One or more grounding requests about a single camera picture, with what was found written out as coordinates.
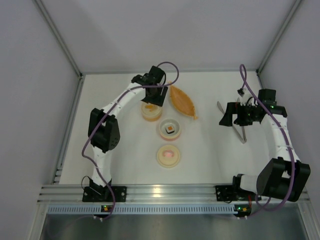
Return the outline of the metal serving tongs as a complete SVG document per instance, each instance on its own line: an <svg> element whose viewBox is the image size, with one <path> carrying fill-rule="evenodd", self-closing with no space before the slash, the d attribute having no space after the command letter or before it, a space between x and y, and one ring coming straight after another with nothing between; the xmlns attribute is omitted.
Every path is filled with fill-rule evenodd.
<svg viewBox="0 0 320 240"><path fill-rule="evenodd" d="M225 114L225 110L224 110L224 108L222 107L222 105L221 105L221 103L219 101L216 102L216 106L219 109L219 111L224 115ZM233 129L235 135L237 136L237 138L239 139L239 141L242 144L245 144L247 142L245 127L244 126L240 127L241 132L239 132L238 129L234 125L232 125L232 129Z"/></svg>

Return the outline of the pink round lunch box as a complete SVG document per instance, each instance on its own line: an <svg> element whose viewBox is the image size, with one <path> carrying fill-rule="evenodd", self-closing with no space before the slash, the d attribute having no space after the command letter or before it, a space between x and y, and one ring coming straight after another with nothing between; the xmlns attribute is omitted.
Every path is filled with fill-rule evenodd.
<svg viewBox="0 0 320 240"><path fill-rule="evenodd" d="M157 133L165 141L175 141L182 132L180 123L174 118L165 118L157 125Z"/></svg>

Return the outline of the sushi roll toy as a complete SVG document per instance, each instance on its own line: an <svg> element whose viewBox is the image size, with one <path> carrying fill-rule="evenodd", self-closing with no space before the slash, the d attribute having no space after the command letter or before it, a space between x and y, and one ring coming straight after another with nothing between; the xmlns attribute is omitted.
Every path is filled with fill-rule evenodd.
<svg viewBox="0 0 320 240"><path fill-rule="evenodd" d="M171 124L165 127L165 131L168 135L175 133L175 127Z"/></svg>

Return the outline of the cream lid pink handle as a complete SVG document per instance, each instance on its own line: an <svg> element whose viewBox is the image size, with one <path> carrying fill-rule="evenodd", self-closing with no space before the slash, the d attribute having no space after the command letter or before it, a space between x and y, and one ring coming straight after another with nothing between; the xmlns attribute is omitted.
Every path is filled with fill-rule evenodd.
<svg viewBox="0 0 320 240"><path fill-rule="evenodd" d="M156 160L163 168L174 168L181 159L180 150L174 145L163 145L156 154Z"/></svg>

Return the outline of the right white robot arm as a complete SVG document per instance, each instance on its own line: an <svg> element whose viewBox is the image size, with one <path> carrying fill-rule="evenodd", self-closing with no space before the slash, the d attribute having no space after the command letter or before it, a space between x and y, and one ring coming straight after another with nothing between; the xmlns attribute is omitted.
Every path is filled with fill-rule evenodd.
<svg viewBox="0 0 320 240"><path fill-rule="evenodd" d="M246 88L237 92L240 96L238 100L229 102L226 108L217 103L223 113L219 125L244 128L258 122L264 131L270 160L259 175L235 175L229 188L235 194L257 194L296 202L311 169L308 164L300 161L292 146L285 107L277 104L274 89L259 90L257 99Z"/></svg>

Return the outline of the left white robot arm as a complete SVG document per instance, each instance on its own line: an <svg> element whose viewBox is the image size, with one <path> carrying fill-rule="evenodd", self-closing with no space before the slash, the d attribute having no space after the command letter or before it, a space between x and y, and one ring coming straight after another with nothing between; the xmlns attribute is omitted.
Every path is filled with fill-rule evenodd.
<svg viewBox="0 0 320 240"><path fill-rule="evenodd" d="M119 118L140 102L161 107L168 88L166 73L152 66L144 75L133 77L127 88L105 107L94 108L89 116L88 139L81 155L93 164L89 185L83 189L83 202L113 202L111 188L112 153L120 142Z"/></svg>

